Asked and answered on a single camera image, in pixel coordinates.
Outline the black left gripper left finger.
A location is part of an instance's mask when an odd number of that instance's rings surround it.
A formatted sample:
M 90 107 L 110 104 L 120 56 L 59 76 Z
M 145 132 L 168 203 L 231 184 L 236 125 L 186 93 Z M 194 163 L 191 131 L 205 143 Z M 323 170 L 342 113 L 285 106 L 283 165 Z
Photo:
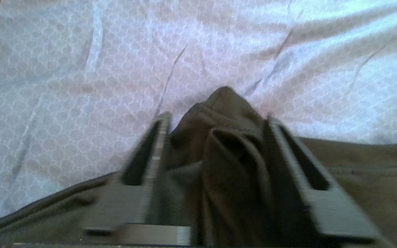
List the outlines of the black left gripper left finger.
M 142 224 L 149 208 L 156 176 L 161 171 L 172 115 L 153 119 L 125 166 L 100 191 L 82 223 L 93 236 L 110 236 L 127 224 Z

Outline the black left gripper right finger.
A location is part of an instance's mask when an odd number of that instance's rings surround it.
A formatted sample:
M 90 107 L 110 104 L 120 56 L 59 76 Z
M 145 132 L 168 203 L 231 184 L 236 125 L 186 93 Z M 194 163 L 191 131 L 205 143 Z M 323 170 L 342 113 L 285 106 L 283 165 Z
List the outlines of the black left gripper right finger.
M 278 119 L 263 127 L 278 240 L 286 248 L 369 248 L 378 228 L 327 169 Z

